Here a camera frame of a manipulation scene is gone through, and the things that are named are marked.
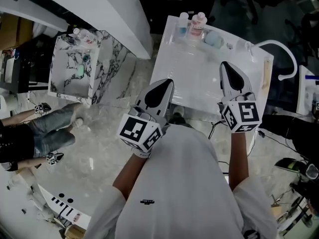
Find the person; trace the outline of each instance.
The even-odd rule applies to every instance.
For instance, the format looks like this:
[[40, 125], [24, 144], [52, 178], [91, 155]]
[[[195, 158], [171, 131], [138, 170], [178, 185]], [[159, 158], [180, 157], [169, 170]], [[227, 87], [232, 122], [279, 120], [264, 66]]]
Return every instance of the person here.
[[319, 164], [317, 146], [319, 124], [287, 115], [263, 115], [259, 128], [293, 141], [296, 152]]
[[[67, 105], [28, 123], [22, 123], [22, 121], [33, 115], [34, 110], [1, 119], [0, 163], [2, 167], [6, 171], [16, 171], [24, 167], [37, 166], [46, 162], [46, 156], [49, 153], [72, 145], [75, 137], [70, 131], [83, 123], [82, 118], [75, 119], [76, 111], [81, 105], [79, 103]], [[63, 154], [55, 154], [54, 157], [58, 162]]]
[[276, 238], [270, 200], [248, 172], [245, 133], [231, 135], [228, 185], [212, 143], [178, 109], [181, 124], [169, 125], [148, 159], [132, 154], [105, 190], [84, 239]]

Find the white curved tube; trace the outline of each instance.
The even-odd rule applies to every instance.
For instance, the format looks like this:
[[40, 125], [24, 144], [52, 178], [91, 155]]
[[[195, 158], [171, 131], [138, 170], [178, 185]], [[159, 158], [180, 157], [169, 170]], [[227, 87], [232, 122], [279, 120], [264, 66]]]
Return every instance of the white curved tube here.
[[266, 44], [275, 44], [275, 45], [278, 45], [278, 46], [282, 47], [288, 53], [288, 55], [291, 57], [291, 60], [293, 61], [293, 64], [294, 64], [293, 73], [292, 74], [287, 74], [287, 75], [279, 75], [278, 76], [278, 80], [282, 81], [284, 79], [289, 79], [289, 78], [294, 77], [296, 75], [296, 73], [297, 73], [297, 62], [296, 62], [296, 59], [295, 59], [294, 55], [292, 54], [292, 52], [285, 45], [283, 45], [281, 42], [278, 42], [278, 41], [275, 41], [275, 40], [267, 40], [267, 41], [263, 41], [263, 42], [257, 43], [255, 45], [253, 45], [251, 48], [253, 49], [254, 47], [260, 47], [260, 46], [263, 46], [263, 45], [266, 45]]

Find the forearm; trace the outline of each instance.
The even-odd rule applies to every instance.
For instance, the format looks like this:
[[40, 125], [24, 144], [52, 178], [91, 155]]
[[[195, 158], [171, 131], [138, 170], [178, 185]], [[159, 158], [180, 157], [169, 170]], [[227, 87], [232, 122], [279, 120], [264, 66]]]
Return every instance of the forearm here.
[[32, 159], [26, 159], [18, 162], [18, 169], [25, 167], [33, 167], [46, 162], [46, 157], [38, 157]]
[[34, 110], [28, 110], [25, 112], [21, 112], [19, 114], [16, 114], [12, 117], [2, 119], [2, 123], [4, 126], [9, 126], [9, 125], [17, 125], [24, 121], [27, 117], [30, 117], [34, 114]]
[[147, 158], [140, 158], [133, 154], [115, 179], [113, 187], [119, 189], [126, 200], [129, 198], [130, 192], [146, 160]]
[[248, 158], [245, 133], [231, 134], [231, 154], [229, 162], [229, 186], [234, 190], [248, 178]]

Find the blue cloth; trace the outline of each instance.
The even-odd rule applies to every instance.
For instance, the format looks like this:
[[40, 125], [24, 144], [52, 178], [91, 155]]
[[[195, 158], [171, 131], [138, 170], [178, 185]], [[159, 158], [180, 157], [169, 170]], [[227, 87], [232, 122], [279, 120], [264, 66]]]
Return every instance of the blue cloth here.
[[74, 135], [62, 128], [71, 124], [73, 113], [73, 105], [67, 105], [27, 124], [33, 132], [34, 158], [47, 156], [75, 142]]

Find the white shirt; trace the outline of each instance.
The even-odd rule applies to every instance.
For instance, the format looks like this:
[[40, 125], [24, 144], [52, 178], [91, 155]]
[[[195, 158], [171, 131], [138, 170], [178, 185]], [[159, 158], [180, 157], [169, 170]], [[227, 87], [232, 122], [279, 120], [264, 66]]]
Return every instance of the white shirt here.
[[171, 125], [154, 145], [127, 202], [118, 189], [110, 186], [105, 191], [84, 239], [276, 235], [276, 221], [259, 180], [249, 177], [232, 192], [205, 135]]

